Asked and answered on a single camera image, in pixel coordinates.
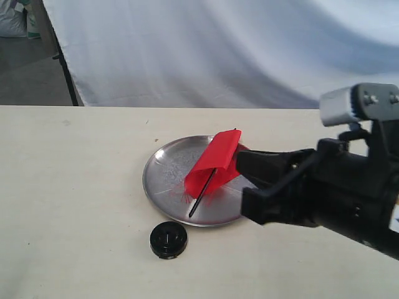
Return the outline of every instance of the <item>red fabric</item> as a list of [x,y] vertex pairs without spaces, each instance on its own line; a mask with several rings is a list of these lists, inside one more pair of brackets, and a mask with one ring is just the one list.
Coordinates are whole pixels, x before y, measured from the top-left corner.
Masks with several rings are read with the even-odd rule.
[[216,173],[205,190],[205,195],[239,176],[236,171],[236,152],[240,130],[230,130],[216,134],[204,150],[193,169],[185,177],[185,191],[192,198],[197,198],[207,182],[212,170]]

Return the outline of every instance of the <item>table surface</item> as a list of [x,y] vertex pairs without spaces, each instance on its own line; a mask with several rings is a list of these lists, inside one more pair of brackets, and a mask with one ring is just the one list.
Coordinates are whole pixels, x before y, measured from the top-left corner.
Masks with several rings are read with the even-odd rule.
[[0,125],[0,298],[399,293],[399,262],[324,228],[243,219],[187,227],[174,260],[150,250],[166,218],[146,198],[142,172],[159,147],[231,128],[254,150],[314,147],[342,131],[324,128],[317,110],[0,107]]

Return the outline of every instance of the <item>black bottle cap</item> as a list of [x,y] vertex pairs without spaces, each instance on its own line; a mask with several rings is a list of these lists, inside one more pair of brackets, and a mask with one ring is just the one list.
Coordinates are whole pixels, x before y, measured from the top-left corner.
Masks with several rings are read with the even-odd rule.
[[158,224],[150,236],[151,249],[161,259],[174,259],[181,254],[187,245],[185,228],[173,221]]

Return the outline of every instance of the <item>metal plate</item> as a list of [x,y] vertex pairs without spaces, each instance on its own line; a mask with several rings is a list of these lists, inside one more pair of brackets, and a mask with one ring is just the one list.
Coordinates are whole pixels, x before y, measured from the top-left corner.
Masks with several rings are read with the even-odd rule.
[[212,141],[213,136],[191,136],[160,148],[148,160],[143,174],[147,197],[168,217],[189,225],[214,227],[241,217],[241,191],[253,187],[238,176],[201,201],[192,218],[195,200],[184,193],[183,180]]

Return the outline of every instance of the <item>white backdrop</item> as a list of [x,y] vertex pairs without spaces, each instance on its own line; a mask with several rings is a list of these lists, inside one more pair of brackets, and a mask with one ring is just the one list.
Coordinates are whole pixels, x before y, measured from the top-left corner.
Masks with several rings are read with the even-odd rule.
[[86,105],[317,107],[399,84],[396,0],[44,0]]

